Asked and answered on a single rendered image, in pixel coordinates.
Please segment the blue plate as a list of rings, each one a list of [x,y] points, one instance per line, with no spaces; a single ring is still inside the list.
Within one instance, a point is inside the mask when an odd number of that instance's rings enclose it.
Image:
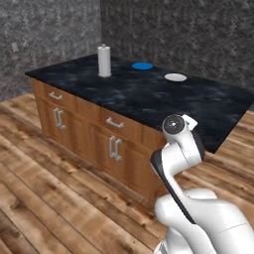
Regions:
[[[147,70],[147,69],[152,69],[153,65],[150,63],[133,63],[132,67],[138,70]]]

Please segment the white plate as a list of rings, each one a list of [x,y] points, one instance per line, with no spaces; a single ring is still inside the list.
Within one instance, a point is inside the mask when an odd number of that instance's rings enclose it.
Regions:
[[[180,73],[167,73],[165,75],[165,79],[169,81],[174,81],[174,82],[182,82],[187,80],[188,78]]]

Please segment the wooden drawer front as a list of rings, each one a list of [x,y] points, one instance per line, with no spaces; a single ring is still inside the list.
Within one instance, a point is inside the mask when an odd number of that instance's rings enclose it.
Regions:
[[[62,95],[63,99],[56,100],[54,98],[51,98],[49,96],[49,93],[51,93],[51,92],[54,92],[55,95]],[[68,110],[70,110],[72,112],[74,112],[76,110],[75,97],[73,95],[71,95],[71,94],[69,94],[69,93],[67,93],[67,92],[65,92],[63,90],[60,90],[58,88],[55,88],[53,86],[50,86],[48,84],[45,85],[45,94],[46,94],[46,98],[49,101],[51,101],[51,102],[53,102],[53,103],[55,103],[55,104],[65,108],[65,109],[68,109]]]
[[[111,117],[112,120],[117,124],[124,122],[124,128],[118,129],[107,124],[106,119],[108,117]],[[140,143],[142,141],[142,125],[125,116],[122,116],[108,109],[101,108],[100,109],[100,123],[103,127],[117,133],[118,135],[132,142]]]

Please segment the wooden cupboard door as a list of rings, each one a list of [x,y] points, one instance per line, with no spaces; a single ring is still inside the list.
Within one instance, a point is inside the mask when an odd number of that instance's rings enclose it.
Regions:
[[[143,173],[148,166],[148,151],[127,140],[119,145],[121,161],[116,161],[117,179],[139,195],[147,196],[148,176]]]
[[[63,110],[63,124],[65,129],[60,129],[62,143],[72,152],[86,158],[87,157],[87,138],[84,133],[84,125],[80,117]]]
[[[106,129],[94,127],[94,157],[98,166],[106,172],[111,172],[114,165],[114,158],[109,157],[109,138],[112,135]]]
[[[60,129],[59,127],[56,127],[55,119],[54,119],[54,109],[56,106],[50,102],[44,101],[44,110],[45,110],[45,131],[46,134],[55,139],[58,140],[60,137]]]

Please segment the wooden island cabinet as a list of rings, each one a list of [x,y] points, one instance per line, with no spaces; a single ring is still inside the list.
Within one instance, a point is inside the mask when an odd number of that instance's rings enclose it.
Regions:
[[[115,180],[115,181],[121,183],[123,186],[125,186],[122,182],[120,182],[117,179],[115,159],[114,159],[114,165],[113,165],[112,171],[106,172],[102,167],[97,165],[95,157],[94,157],[94,152],[95,152],[94,127],[95,126],[100,126],[104,129],[106,129],[107,131],[109,131],[111,135],[115,136],[115,141],[117,138],[120,138],[123,140],[127,140],[129,142],[132,142],[132,141],[118,135],[117,133],[115,133],[115,132],[113,132],[101,125],[101,123],[100,123],[100,109],[103,107],[98,106],[88,100],[82,99],[82,98],[77,97],[77,96],[68,92],[69,94],[71,94],[75,97],[76,110],[74,112],[72,112],[68,109],[65,109],[65,108],[49,101],[46,98],[46,94],[45,94],[46,83],[43,83],[35,78],[33,78],[31,80],[31,83],[34,88],[34,95],[36,98],[36,103],[37,103],[40,121],[41,121],[42,129],[43,129],[43,134],[46,137],[49,137],[45,131],[45,120],[44,120],[45,110],[44,110],[44,105],[43,105],[44,101],[54,104],[59,110],[63,109],[63,110],[66,110],[68,112],[71,112],[71,113],[77,115],[78,117],[81,118],[81,120],[83,122],[84,133],[86,134],[86,138],[87,138],[87,157],[86,158],[82,157],[82,158],[87,160],[90,164],[97,167],[97,169],[100,170],[101,172],[112,177],[113,180]],[[146,126],[142,123],[140,123],[140,124],[142,125],[142,141],[140,143],[135,143],[135,142],[133,142],[133,143],[145,148],[148,151],[149,163],[148,163],[147,168],[145,170],[143,170],[143,173],[145,173],[148,176],[148,184],[147,184],[148,195],[147,196],[141,195],[141,197],[144,199],[145,205],[148,207],[151,207],[154,205],[154,201],[157,197],[159,197],[167,192],[167,189],[164,187],[162,181],[159,180],[159,178],[153,172],[151,165],[150,165],[150,156],[152,155],[152,153],[155,150],[163,147],[166,144],[166,140],[163,137],[162,132],[160,132],[154,128],[151,128],[149,126]],[[53,139],[53,140],[60,143],[61,145],[63,145],[65,147],[65,145],[61,141],[61,137],[59,137],[58,140],[55,140],[55,139]]]

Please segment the white paper towel roll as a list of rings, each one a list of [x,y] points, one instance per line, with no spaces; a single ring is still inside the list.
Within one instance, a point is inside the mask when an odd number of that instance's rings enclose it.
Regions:
[[[98,75],[101,77],[109,77],[111,75],[111,54],[110,48],[102,44],[97,48],[98,57]]]

